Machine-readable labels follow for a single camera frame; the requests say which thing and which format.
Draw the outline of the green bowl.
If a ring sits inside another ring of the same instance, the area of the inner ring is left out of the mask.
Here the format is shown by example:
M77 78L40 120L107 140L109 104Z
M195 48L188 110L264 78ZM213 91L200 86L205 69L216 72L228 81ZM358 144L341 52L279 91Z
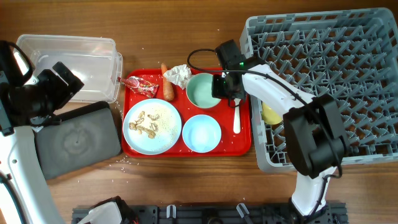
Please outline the green bowl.
M210 109L218 105L221 100L212 96L212 83L212 74L199 73L193 75L186 87L189 101L201 109Z

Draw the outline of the white plastic spoon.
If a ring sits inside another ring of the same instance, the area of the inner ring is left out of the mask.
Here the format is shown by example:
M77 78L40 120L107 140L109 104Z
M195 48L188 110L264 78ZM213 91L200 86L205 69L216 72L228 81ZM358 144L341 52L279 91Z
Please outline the white plastic spoon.
M239 98L235 98L234 99L234 121L233 121L233 132L235 134L239 134L241 131L241 120L240 120L240 99Z

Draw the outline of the white tissue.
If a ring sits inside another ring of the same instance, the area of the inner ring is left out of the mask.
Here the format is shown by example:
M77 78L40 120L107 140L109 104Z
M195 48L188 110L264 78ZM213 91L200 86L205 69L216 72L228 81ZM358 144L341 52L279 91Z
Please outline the white tissue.
M168 82L179 86L182 90L186 89L191 77L192 71L186 65L177 65L164 73L164 77Z

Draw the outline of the yellow cup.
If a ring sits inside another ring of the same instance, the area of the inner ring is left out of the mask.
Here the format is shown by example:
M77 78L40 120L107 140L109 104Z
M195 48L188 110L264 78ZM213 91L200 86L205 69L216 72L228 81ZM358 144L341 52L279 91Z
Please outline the yellow cup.
M282 118L264 102L262 106L262 119L266 124L275 125L282 122Z

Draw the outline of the light blue bowl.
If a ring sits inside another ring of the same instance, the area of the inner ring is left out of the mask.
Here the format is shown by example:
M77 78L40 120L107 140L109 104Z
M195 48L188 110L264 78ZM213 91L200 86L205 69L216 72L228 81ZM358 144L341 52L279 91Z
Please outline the light blue bowl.
M221 126L211 116L199 114L184 124L182 138L193 152L207 153L214 150L221 141Z

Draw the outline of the orange carrot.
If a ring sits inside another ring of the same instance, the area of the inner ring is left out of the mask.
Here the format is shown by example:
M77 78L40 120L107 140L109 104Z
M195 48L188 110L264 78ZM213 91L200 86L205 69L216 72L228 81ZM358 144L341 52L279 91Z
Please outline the orange carrot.
M172 83L170 83L166 77L164 76L165 72L167 71L167 66L162 63L161 66L162 71L162 78L163 78L163 97L165 101L172 101L175 98L174 89Z

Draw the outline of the light blue plate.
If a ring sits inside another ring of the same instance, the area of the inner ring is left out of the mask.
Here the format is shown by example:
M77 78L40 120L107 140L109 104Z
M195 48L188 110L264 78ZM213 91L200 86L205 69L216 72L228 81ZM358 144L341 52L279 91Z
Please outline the light blue plate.
M147 134L138 134L129 129L137 115L145 111L147 114L159 114L157 121L159 130L154 139L149 139ZM123 136L127 145L139 154L154 156L171 149L178 141L182 131L182 119L177 109L170 103L160 99L147 99L135 104L124 117Z

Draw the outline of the red snack wrapper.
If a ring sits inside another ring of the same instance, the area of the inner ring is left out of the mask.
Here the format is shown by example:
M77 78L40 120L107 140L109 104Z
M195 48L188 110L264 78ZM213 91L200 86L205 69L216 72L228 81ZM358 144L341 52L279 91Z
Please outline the red snack wrapper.
M148 98L155 97L159 85L151 83L141 77L131 76L129 78L118 78L118 81L132 90L134 93L144 95Z

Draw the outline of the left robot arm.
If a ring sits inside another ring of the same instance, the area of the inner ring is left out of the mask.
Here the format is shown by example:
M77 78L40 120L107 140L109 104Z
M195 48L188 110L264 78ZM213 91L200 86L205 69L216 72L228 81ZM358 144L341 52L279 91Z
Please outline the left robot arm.
M37 157L34 128L59 125L54 111L83 88L62 62L28 84L34 68L23 55L23 73L13 42L1 41L1 210L8 223L63 223Z

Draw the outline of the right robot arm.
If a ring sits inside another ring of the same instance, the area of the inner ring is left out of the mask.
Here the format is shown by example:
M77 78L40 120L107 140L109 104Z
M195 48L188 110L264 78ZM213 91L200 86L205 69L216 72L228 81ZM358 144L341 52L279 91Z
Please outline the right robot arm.
M308 222L325 208L330 179L342 176L349 141L335 99L306 93L279 75L261 58L245 57L235 41L214 49L223 76L212 88L215 98L255 96L282 118L286 150L297 171L290 199L297 219Z

